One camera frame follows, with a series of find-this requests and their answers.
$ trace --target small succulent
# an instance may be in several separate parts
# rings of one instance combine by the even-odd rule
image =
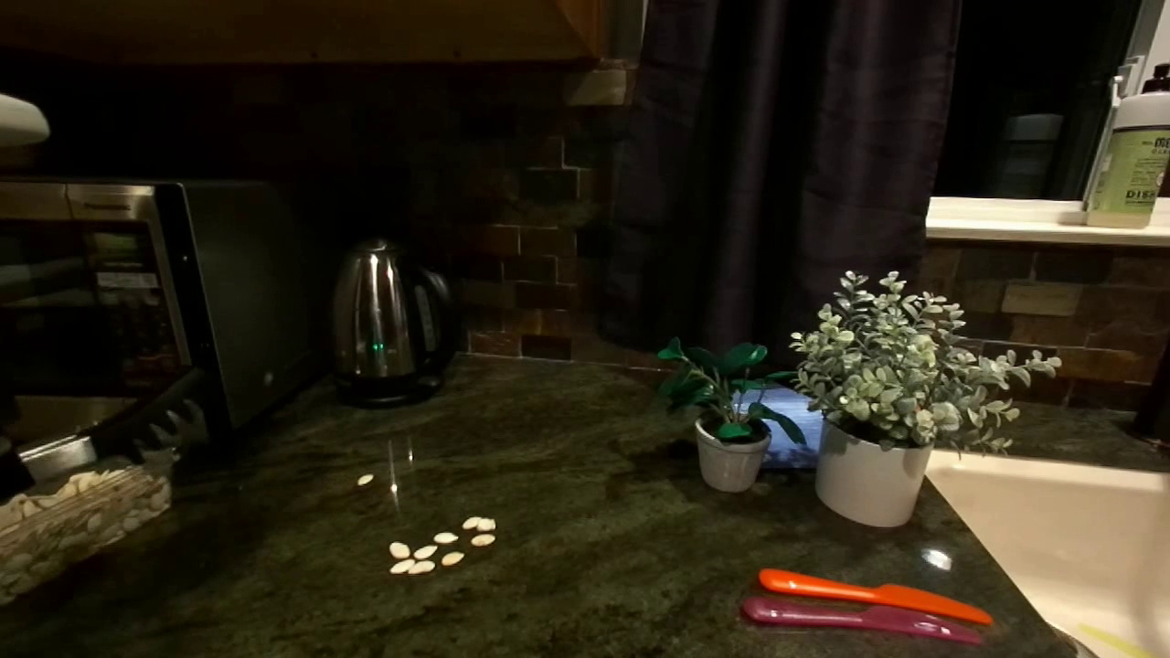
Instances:
[[[791,380],[791,374],[763,374],[763,342],[736,342],[723,353],[705,347],[685,347],[668,340],[658,363],[673,363],[675,374],[662,382],[668,409],[699,409],[703,426],[721,443],[757,443],[763,421],[777,421],[792,443],[805,443],[801,426],[760,403],[768,382]]]
[[[817,334],[792,334],[797,387],[836,426],[900,446],[992,446],[1022,417],[1009,391],[1034,374],[1054,376],[1061,358],[1018,352],[984,358],[961,347],[961,306],[947,295],[907,294],[889,270],[877,286],[846,270],[818,306]]]

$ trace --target brick wall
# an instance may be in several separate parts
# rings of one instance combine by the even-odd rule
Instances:
[[[966,302],[984,347],[1065,358],[1058,380],[1022,400],[1137,406],[1170,340],[1170,255],[1158,250],[934,240],[922,286]]]
[[[567,106],[580,69],[3,63],[54,125],[37,173],[305,178],[340,229],[410,240],[455,283],[466,352],[646,363],[593,334],[625,112]]]
[[[593,330],[625,112],[567,106],[562,64],[0,72],[54,125],[39,173],[299,174],[455,278],[466,352],[654,367]],[[1170,334],[1163,251],[937,240],[922,283],[987,347],[1065,353],[1033,400],[1135,406]]]

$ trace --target electric kettle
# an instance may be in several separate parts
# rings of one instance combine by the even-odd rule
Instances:
[[[455,302],[444,274],[391,240],[366,240],[333,289],[333,368],[340,400],[400,406],[440,391],[455,353]]]

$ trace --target white sink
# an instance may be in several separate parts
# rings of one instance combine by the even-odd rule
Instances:
[[[1170,475],[937,448],[929,477],[1051,625],[1170,658]]]

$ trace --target orange knife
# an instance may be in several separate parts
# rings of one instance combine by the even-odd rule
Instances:
[[[973,625],[995,625],[995,618],[973,604],[947,601],[947,597],[927,592],[927,588],[907,588],[907,585],[866,588],[866,585],[812,579],[801,570],[760,570],[760,585],[768,592],[786,592],[786,597],[857,601],[857,604],[929,612],[929,615],[961,618]]]

